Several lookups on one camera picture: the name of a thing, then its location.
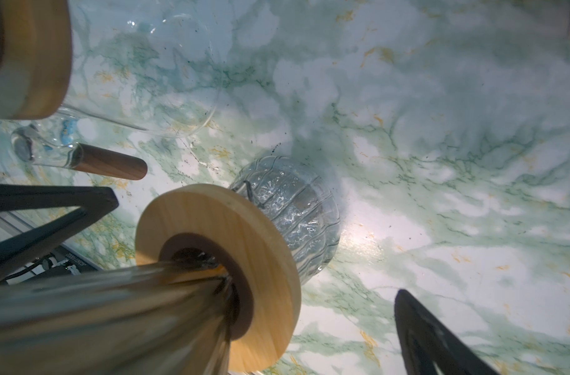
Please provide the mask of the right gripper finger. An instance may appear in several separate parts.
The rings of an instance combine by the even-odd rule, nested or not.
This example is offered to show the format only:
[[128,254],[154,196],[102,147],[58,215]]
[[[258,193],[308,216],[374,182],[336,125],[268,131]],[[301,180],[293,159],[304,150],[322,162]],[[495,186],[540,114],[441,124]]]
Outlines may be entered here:
[[394,318],[406,373],[497,373],[405,289],[394,300]]

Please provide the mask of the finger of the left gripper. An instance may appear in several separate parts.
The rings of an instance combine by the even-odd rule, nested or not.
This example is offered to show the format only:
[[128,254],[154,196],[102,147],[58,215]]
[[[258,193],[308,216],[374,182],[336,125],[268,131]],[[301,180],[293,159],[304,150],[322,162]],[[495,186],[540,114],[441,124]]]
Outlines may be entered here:
[[119,207],[109,187],[0,184],[0,212],[70,208],[56,220],[0,242],[0,281]]

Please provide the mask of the clear glass dripper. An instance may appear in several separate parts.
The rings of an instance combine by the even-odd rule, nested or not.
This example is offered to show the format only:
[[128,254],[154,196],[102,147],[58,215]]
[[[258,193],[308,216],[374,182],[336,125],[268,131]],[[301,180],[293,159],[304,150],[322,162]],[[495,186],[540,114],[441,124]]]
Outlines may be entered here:
[[0,286],[0,374],[225,374],[232,297],[176,262]]

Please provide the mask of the glass server with wooden handle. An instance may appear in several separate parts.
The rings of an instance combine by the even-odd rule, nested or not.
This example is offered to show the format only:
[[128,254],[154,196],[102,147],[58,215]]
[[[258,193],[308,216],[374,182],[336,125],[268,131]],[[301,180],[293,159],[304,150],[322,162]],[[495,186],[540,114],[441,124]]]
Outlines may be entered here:
[[220,93],[219,56],[203,13],[192,2],[74,2],[72,75],[55,114],[16,129],[23,162],[138,181],[140,158],[78,142],[93,122],[163,138],[206,125]]

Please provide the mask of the wooden ring dripper holder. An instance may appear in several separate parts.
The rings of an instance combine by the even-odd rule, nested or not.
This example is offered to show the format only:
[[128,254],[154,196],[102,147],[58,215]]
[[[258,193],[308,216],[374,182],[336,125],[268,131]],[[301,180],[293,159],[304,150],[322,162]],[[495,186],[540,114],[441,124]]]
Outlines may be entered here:
[[68,2],[0,1],[0,119],[50,117],[71,72]]

